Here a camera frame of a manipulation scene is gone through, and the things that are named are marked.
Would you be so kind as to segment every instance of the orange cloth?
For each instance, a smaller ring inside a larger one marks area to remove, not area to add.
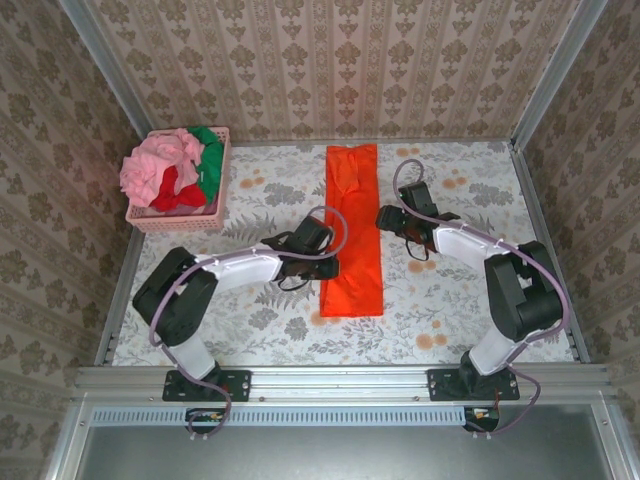
[[[320,286],[323,317],[382,315],[377,161],[376,145],[327,147],[327,205],[344,215],[349,238],[338,253],[340,275]],[[342,223],[330,212],[326,223],[336,232],[333,245],[339,245]]]

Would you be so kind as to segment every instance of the floral tablecloth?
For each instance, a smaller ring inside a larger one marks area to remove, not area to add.
[[[325,156],[320,145],[233,148],[224,229],[147,235],[131,296],[173,247],[223,253],[294,229],[324,204]],[[380,144],[380,205],[395,204],[391,180],[406,158],[424,163],[441,212],[512,243],[534,238],[506,143]],[[407,168],[401,184],[416,174]],[[438,254],[413,260],[389,232],[381,243],[384,316],[322,318],[319,282],[291,293],[257,284],[214,296],[201,327],[207,347],[223,365],[458,362],[491,324],[484,276]],[[130,298],[113,364],[167,365],[147,332]],[[572,361],[566,335],[538,342],[520,360]]]

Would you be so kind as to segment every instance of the patterned wallpaper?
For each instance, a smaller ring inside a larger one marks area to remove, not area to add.
[[[640,2],[609,1],[525,156],[590,353],[640,439]]]
[[[37,478],[129,229],[129,121],[55,1],[0,2],[0,478]]]
[[[90,0],[154,128],[507,137],[578,0]]]

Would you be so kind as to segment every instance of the red cloth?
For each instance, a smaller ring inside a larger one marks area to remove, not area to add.
[[[377,162],[375,145],[327,148],[327,205],[344,216],[349,238],[338,252],[340,275],[320,285],[323,317],[382,315]],[[338,245],[342,223],[330,212],[326,223],[336,232],[333,245]]]
[[[159,212],[173,210],[178,205],[188,205],[190,207],[201,207],[207,201],[204,193],[197,184],[182,187],[177,194],[175,192],[176,180],[178,180],[178,169],[169,167],[164,171],[162,184],[158,196],[151,202],[150,206]]]

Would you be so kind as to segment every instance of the plastic basket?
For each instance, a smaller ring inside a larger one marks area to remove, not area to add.
[[[224,223],[224,206],[229,185],[229,158],[231,141],[229,129],[226,127],[209,127],[220,141],[224,142],[224,154],[222,157],[222,172],[220,178],[220,190],[218,191],[218,206],[213,214],[202,214],[204,207],[185,216],[165,216],[153,208],[135,207],[129,204],[126,220],[131,225],[138,227],[144,233],[149,232],[193,232],[196,230],[218,230]],[[154,130],[152,135],[171,134],[175,130]]]

